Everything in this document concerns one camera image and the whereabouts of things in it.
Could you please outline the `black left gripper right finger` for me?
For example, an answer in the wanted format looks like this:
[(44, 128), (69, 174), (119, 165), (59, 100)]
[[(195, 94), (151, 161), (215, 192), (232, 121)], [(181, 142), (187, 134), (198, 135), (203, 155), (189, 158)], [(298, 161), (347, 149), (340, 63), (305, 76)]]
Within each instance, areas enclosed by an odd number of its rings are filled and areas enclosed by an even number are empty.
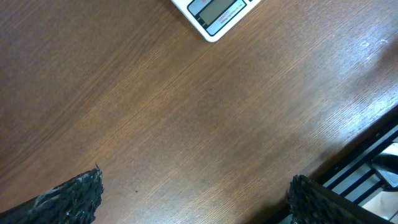
[(304, 175), (293, 177), (288, 192), (288, 204), (292, 223), (330, 224), (392, 224), (393, 218), (376, 215), (359, 204), (376, 190), (384, 186), (384, 181), (376, 182), (356, 200), (346, 198), (372, 174), (365, 174), (353, 182), (342, 193), (337, 194)]

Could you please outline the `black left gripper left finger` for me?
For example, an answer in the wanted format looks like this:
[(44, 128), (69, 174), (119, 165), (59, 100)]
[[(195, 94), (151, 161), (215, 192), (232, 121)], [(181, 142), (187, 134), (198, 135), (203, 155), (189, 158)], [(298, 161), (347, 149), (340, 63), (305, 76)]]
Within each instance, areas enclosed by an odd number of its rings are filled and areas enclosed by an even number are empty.
[(104, 192), (99, 167), (1, 213), (1, 223), (93, 223)]

